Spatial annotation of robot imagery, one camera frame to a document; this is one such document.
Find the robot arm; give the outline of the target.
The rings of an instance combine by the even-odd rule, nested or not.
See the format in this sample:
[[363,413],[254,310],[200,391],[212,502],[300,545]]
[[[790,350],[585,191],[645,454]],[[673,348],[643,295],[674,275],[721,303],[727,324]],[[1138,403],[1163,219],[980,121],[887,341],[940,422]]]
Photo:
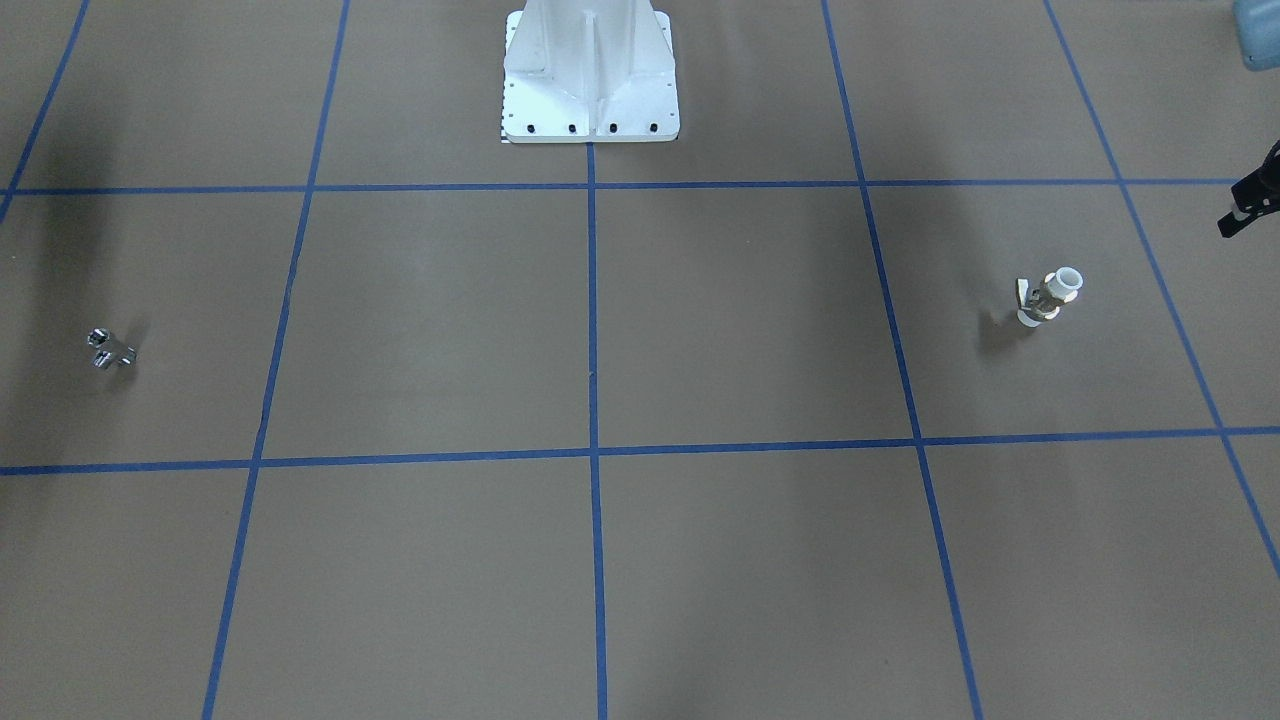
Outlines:
[[1253,72],[1279,68],[1279,1],[1234,1],[1231,13],[1244,67]]

